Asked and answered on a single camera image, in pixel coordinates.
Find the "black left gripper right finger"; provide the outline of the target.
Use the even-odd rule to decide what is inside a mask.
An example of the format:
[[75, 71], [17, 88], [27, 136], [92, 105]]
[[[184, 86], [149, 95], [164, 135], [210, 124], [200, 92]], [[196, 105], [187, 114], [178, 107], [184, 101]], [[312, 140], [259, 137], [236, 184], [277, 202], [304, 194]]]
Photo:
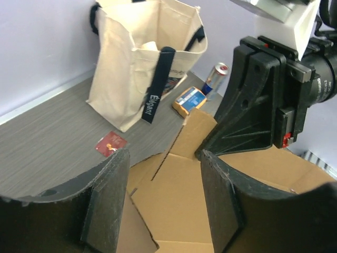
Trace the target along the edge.
[[336, 183], [296, 194], [200, 154], [215, 252], [336, 252]]

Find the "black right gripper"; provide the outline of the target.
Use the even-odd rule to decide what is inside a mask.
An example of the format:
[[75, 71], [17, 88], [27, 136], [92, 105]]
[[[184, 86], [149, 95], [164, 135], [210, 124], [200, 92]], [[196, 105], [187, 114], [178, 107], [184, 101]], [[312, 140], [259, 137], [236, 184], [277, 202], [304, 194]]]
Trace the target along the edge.
[[234, 49], [216, 126], [196, 149], [215, 155], [286, 148], [303, 132], [312, 85], [319, 77], [317, 55], [298, 53], [265, 36], [247, 36]]

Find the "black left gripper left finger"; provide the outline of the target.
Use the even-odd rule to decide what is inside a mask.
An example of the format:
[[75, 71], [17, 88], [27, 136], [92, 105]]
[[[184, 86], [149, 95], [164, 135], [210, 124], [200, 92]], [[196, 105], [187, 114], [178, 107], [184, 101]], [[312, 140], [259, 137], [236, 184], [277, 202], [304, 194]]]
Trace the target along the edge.
[[130, 153], [36, 196], [1, 196], [1, 252], [116, 252]]

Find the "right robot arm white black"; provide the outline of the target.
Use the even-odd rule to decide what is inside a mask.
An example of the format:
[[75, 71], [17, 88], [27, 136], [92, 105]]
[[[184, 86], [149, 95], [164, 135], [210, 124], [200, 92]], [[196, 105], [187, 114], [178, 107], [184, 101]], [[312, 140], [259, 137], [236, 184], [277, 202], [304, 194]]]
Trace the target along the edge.
[[216, 126], [195, 151], [216, 155], [286, 148], [310, 106], [336, 95], [336, 1], [237, 1], [256, 37], [233, 51]]

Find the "brown cardboard box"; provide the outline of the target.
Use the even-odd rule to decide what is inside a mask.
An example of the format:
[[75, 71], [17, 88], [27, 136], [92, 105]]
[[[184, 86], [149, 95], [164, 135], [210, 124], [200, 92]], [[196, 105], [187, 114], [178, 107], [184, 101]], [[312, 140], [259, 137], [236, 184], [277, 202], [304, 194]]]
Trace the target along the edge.
[[[127, 191], [149, 228], [158, 252], [215, 252], [195, 151], [215, 127], [212, 116], [193, 110], [171, 146], [131, 168]], [[336, 181], [318, 166], [271, 147], [217, 156], [248, 176], [300, 194]]]

